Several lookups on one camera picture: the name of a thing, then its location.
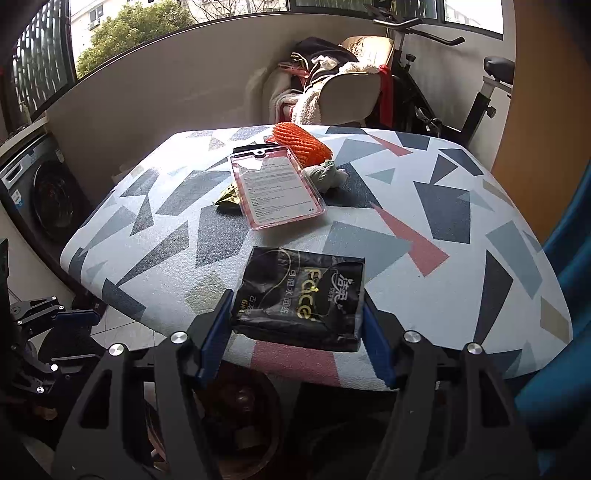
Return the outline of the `white green tissue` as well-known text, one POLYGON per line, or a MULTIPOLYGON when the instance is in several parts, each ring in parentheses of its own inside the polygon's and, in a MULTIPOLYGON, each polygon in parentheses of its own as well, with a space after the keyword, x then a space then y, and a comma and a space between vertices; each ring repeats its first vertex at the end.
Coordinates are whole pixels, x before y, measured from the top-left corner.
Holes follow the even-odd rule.
POLYGON ((327 160, 322 164, 308 166, 304 168, 305 175, 314 184, 318 192, 324 194, 334 188, 342 187, 348 179, 348 174, 344 169, 338 169, 335 162, 327 160))

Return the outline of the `orange foam fruit net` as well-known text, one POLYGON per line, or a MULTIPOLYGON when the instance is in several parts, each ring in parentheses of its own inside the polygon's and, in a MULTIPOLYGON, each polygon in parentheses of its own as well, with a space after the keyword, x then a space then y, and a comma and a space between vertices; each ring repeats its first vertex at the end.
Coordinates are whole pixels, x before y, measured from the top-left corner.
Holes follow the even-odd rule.
POLYGON ((301 126, 291 122, 280 122, 274 125, 273 133, 264 141, 290 149, 303 168, 321 165, 325 161, 332 160, 332 150, 327 145, 301 126))

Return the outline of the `grey washing machine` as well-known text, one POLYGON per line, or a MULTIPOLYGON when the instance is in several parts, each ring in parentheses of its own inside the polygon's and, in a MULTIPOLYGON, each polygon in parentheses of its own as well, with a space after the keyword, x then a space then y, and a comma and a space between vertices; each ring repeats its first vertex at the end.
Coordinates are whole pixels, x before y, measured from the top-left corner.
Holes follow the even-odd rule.
POLYGON ((91 213, 89 200, 49 133, 33 137, 1 161, 1 193, 21 234, 53 263, 91 213))

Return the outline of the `geometric pattern table cover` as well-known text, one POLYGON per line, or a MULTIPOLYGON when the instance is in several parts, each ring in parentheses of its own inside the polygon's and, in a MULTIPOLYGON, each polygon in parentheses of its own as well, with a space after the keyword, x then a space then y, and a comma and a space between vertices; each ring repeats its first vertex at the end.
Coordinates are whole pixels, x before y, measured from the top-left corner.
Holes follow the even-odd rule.
POLYGON ((214 202, 228 156, 266 126, 176 133, 102 201, 62 251, 63 270, 107 305, 164 335, 238 286, 256 246, 362 258, 383 311, 432 343, 480 344, 506 377, 545 367, 565 344, 541 327, 568 319, 557 276, 493 175, 466 149, 394 131, 315 126, 346 184, 317 218, 266 230, 214 202))

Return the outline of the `pink clear plastic package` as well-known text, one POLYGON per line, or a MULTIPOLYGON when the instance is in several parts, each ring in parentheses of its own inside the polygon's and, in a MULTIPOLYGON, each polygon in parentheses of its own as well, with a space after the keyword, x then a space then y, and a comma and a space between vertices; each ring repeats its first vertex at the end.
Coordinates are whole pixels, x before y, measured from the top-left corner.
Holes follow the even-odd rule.
POLYGON ((320 194, 287 147, 274 143, 243 145, 232 150, 228 162, 240 209, 252 230, 325 213, 320 194))

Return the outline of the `gold crumpled wrapper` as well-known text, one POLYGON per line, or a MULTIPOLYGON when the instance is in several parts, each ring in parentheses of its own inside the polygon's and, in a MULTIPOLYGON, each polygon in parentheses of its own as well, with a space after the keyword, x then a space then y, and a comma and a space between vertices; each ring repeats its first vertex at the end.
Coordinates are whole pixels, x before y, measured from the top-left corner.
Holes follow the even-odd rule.
POLYGON ((228 214, 240 214, 242 213, 242 209, 240 209, 240 199, 238 196, 238 187, 235 184, 229 184, 224 191, 221 193, 221 197, 219 197, 215 202, 214 206, 217 208, 218 211, 221 213, 228 213, 228 214))

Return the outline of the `black exercise bike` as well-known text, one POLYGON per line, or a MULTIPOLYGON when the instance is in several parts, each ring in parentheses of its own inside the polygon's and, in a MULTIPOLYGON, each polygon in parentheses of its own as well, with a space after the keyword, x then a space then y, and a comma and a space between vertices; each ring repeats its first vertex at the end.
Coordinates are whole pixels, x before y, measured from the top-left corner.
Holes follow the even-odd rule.
POLYGON ((495 96, 512 94, 514 8, 510 1, 374 1, 392 31, 397 66, 413 96, 416 129, 470 144, 495 96))

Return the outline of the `beige chair with clothes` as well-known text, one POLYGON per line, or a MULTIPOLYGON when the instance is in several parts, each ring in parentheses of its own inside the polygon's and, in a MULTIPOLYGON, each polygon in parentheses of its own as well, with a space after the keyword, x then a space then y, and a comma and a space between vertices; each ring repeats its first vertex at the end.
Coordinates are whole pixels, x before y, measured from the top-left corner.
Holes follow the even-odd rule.
POLYGON ((263 83, 262 119, 297 125, 394 125, 394 41, 353 36, 341 44, 308 37, 263 83))

